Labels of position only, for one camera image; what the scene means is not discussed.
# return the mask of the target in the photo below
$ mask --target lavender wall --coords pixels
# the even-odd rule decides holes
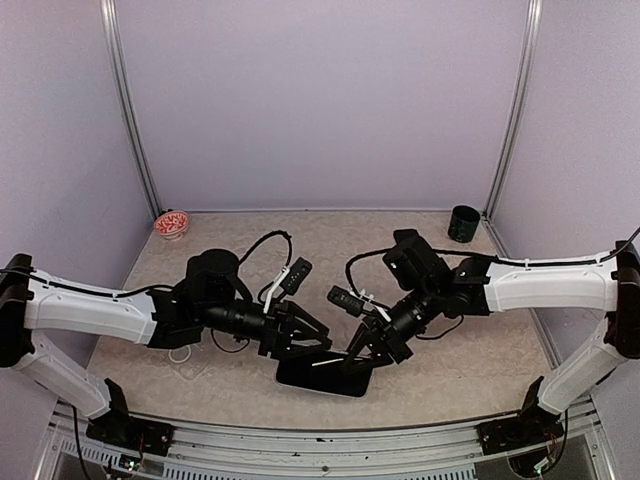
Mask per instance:
[[[526,0],[118,2],[172,208],[482,207]]]
[[[510,253],[550,257],[613,247],[640,205],[640,4],[545,2],[540,43],[496,224]],[[562,356],[601,318],[548,310]],[[640,365],[619,368],[595,402],[623,480],[640,470]]]
[[[116,287],[150,228],[98,2],[0,1],[0,263]],[[52,338],[86,362],[94,339]],[[54,396],[0,371],[2,478],[29,478]]]

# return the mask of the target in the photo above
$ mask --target smartphone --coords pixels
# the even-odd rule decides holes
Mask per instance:
[[[340,365],[346,357],[347,354],[341,352],[317,352],[281,360],[276,381],[317,392],[363,397],[367,393],[373,370],[345,375],[340,370]]]

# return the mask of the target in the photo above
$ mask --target metal pole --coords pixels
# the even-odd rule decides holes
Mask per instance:
[[[496,169],[489,198],[485,205],[484,213],[486,218],[491,221],[495,214],[500,195],[504,189],[504,183],[507,178],[509,165],[513,157],[513,149],[518,136],[518,129],[524,111],[524,102],[531,76],[531,67],[533,65],[533,55],[538,41],[538,31],[540,27],[540,17],[542,15],[542,0],[529,0],[529,10],[527,12],[527,23],[525,26],[524,43],[522,45],[522,55],[520,58],[520,66],[518,68],[518,77],[516,81],[516,90],[511,104],[509,113],[509,122],[507,131],[502,142],[502,150],[500,152],[500,161]]]
[[[162,214],[162,205],[158,198],[156,187],[153,183],[151,170],[142,147],[142,139],[136,121],[133,102],[129,92],[129,84],[127,83],[127,72],[124,64],[124,55],[122,53],[122,44],[120,42],[120,33],[118,30],[118,17],[116,15],[116,5],[114,0],[100,0],[102,7],[102,21],[104,23],[104,31],[107,37],[107,48],[111,60],[111,69],[116,82],[116,90],[120,98],[120,107],[122,108],[122,116],[124,118],[127,134],[131,147],[133,149],[133,157],[136,162],[136,168],[140,175],[140,181],[144,188],[144,194],[147,199],[149,210],[154,218]]]

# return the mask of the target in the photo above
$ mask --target white arm segment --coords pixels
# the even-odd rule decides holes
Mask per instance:
[[[116,295],[120,290],[83,285],[62,280],[46,272],[35,275],[48,281]],[[25,328],[55,328],[73,332],[118,337],[147,345],[156,327],[152,318],[153,300],[146,293],[127,298],[105,298],[56,288],[31,281],[29,290],[33,300],[27,302]]]
[[[536,267],[541,262],[599,259],[609,252],[590,257],[531,261],[529,267],[493,263],[487,276],[485,297],[491,312],[516,308],[584,307],[613,312],[618,286],[612,273],[616,259],[580,266]]]
[[[485,285],[487,305],[492,312],[516,308],[583,307],[615,312],[618,283],[615,258],[591,265],[536,267],[536,263],[600,259],[609,252],[591,257],[527,262],[527,266],[494,263]],[[538,390],[539,406],[554,415],[596,385],[618,365],[627,361],[617,349],[604,343],[608,320],[604,319],[587,341],[550,374]]]
[[[607,327],[608,321],[603,319],[578,350],[545,375],[538,391],[540,407],[554,415],[561,414],[576,398],[628,361],[615,347],[604,343]]]
[[[14,370],[64,398],[87,418],[109,411],[111,395],[104,380],[74,362],[42,332],[32,332],[31,342],[36,351],[22,357]]]

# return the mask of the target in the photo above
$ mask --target black cup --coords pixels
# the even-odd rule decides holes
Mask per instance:
[[[459,243],[469,243],[478,229],[480,212],[466,205],[458,205],[451,212],[449,236]]]

